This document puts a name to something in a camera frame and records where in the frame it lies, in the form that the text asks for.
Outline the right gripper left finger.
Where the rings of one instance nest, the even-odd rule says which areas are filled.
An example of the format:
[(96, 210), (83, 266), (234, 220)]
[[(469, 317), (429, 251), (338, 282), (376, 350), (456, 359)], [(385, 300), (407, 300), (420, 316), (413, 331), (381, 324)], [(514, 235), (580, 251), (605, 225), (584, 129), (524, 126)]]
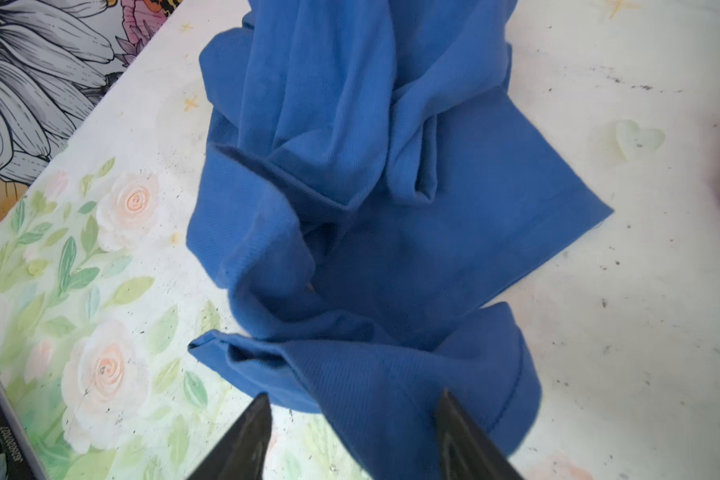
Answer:
[(261, 480), (272, 435), (272, 411), (266, 393), (257, 395), (189, 480)]

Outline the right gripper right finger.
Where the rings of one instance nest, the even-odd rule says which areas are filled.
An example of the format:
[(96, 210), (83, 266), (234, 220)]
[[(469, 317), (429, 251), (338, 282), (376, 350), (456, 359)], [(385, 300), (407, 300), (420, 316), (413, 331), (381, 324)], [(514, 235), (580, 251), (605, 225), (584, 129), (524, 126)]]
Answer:
[(522, 480), (448, 390), (438, 402), (435, 423), (445, 480)]

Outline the blue cloth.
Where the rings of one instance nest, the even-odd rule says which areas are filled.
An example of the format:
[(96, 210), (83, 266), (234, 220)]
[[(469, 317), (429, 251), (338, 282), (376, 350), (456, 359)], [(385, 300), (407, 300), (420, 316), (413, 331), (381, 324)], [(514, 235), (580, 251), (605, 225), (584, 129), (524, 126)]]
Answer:
[(610, 215), (508, 94), (511, 1), (254, 1), (199, 61), (187, 245), (241, 327), (189, 352), (324, 415), (375, 479), (438, 479), (453, 394), (510, 455), (541, 385), (497, 296)]

